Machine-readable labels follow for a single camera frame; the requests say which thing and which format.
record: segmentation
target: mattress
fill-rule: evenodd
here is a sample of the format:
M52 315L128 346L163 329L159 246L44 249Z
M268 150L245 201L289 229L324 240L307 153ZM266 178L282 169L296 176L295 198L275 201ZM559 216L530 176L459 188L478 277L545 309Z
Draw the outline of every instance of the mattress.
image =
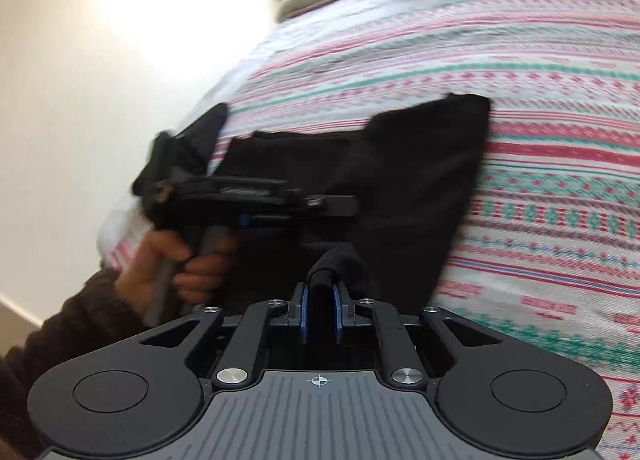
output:
M592 366L614 399L600 453L640 459L640 0L340 0L280 25L184 125L229 103L215 166L257 129L358 129L449 92L493 111L435 302ZM146 227L124 198L106 262Z

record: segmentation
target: white wall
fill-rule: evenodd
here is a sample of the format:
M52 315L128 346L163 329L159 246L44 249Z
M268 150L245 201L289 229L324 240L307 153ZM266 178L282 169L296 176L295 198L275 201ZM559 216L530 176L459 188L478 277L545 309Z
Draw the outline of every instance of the white wall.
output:
M278 0L0 0L0 301L34 321L98 267L100 224Z

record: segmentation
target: silver bolt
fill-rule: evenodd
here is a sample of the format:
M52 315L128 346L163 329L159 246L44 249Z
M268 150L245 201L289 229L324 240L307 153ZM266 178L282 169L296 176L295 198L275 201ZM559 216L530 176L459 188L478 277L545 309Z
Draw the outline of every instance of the silver bolt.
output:
M415 368L398 368L391 378L400 384L416 384L422 380L422 374Z
M249 376L242 368L225 368L220 370L216 379L225 384L239 384Z

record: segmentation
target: dark sweater sleeve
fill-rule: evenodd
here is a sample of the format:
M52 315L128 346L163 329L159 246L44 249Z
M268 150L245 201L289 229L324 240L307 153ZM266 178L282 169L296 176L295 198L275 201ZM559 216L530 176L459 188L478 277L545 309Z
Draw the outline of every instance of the dark sweater sleeve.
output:
M145 331L140 317L114 293L118 274L103 269L62 310L28 336L24 347L0 359L0 439L26 458L42 446L27 415L26 400L44 372L74 357Z

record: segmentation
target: hand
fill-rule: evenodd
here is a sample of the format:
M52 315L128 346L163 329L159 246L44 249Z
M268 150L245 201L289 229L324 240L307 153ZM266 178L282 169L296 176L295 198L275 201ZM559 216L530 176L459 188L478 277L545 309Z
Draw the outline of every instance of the hand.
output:
M184 272L174 276L178 295L188 303L206 303L210 292L222 284L222 276L232 262L236 241L225 237L218 242L215 254L189 260L191 250L174 231L149 231L131 266L116 280L116 295L141 316L145 315L156 286L163 258L185 262Z

